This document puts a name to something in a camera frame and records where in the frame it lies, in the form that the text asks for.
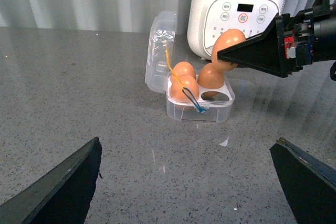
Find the black gripper body with electronics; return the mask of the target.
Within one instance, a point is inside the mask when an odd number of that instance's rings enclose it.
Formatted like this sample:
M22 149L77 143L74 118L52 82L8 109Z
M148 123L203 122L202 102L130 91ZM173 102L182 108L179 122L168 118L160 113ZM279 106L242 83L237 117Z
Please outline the black gripper body with electronics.
M289 73L315 62L335 61L335 3L315 0L301 10L286 27L294 39L295 57L288 59Z

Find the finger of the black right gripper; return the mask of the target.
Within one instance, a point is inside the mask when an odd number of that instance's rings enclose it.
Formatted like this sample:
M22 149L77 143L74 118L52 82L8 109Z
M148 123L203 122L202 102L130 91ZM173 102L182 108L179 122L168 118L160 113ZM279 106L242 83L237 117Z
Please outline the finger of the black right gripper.
M335 223L335 169L280 138L270 148L297 223Z

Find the black triangular left gripper right finger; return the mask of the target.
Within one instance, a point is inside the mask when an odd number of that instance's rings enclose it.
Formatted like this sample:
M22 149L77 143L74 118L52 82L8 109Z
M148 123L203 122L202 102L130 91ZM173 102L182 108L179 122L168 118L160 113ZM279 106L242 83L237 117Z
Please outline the black triangular left gripper right finger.
M218 51L220 61L236 63L273 76L285 78L291 74L285 56L285 25L290 15L277 15L261 34Z

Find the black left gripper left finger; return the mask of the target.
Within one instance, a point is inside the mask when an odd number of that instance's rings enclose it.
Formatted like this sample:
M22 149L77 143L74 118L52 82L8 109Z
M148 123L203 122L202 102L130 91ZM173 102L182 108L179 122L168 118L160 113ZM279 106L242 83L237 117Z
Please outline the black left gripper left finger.
M1 223L84 223L100 172L94 137L43 177L1 205Z

